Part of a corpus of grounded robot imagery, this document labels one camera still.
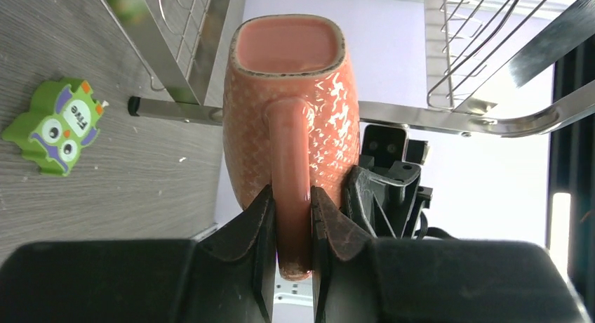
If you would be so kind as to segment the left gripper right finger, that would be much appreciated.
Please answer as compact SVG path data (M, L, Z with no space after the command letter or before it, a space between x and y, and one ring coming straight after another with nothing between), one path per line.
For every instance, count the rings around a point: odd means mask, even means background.
M313 187L316 322L589 322L530 242L372 237Z

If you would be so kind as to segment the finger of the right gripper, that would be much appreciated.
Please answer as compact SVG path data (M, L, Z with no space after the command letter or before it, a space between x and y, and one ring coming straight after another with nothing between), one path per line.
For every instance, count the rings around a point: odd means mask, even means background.
M423 239L433 189L420 185L419 164L396 161L388 169L353 166L344 184L344 214L374 237Z

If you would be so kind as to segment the salmon pink mug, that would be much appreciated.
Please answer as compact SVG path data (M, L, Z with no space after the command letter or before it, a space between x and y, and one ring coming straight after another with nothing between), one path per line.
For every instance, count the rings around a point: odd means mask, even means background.
M345 36L318 15L245 21L229 49L222 104L224 156L247 209L272 188L276 250L284 279L312 271L311 192L336 206L359 160L359 99Z

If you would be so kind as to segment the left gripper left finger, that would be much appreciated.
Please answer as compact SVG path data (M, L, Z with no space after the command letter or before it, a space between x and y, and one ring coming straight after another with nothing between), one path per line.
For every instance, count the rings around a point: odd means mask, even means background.
M274 245L271 187L202 240L25 244L1 266L1 321L270 322Z

